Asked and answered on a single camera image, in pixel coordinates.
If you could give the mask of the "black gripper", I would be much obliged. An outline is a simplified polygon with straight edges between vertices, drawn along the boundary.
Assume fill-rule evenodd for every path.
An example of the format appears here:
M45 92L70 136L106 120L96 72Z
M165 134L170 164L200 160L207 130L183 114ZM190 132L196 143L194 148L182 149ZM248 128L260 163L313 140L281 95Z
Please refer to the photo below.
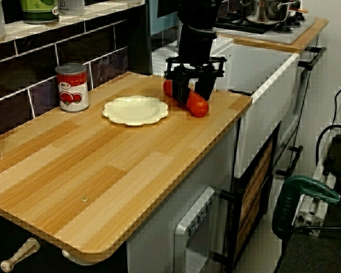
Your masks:
M216 78L224 76L226 58L210 56L211 46L216 38L214 30L182 28L178 56L166 59L167 69L164 75L167 80L172 80L172 95L180 104L186 105L188 101L190 78L198 78L195 92L208 101Z

